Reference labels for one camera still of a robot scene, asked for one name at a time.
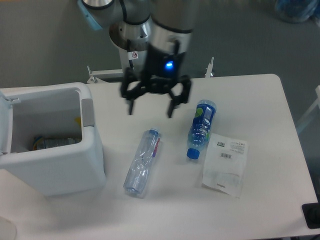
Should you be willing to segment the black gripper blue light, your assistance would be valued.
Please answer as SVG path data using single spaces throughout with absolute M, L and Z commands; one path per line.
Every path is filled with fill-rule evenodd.
M 129 115 L 133 113 L 135 99 L 146 92 L 169 94 L 168 118 L 172 117 L 177 106 L 189 102 L 192 80 L 189 75 L 179 74 L 185 55 L 184 52 L 166 53 L 149 44 L 142 71 L 136 74 L 130 67 L 125 69 L 120 94 L 127 101 Z M 180 85 L 181 92 L 175 95 L 172 89 Z

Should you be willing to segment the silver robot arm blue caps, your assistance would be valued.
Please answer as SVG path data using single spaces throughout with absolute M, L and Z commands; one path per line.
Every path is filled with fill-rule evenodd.
M 192 82 L 180 68 L 188 50 L 199 2 L 196 0 L 79 0 L 95 30 L 108 29 L 121 57 L 121 96 L 129 108 L 145 93 L 167 94 L 167 115 L 189 100 Z

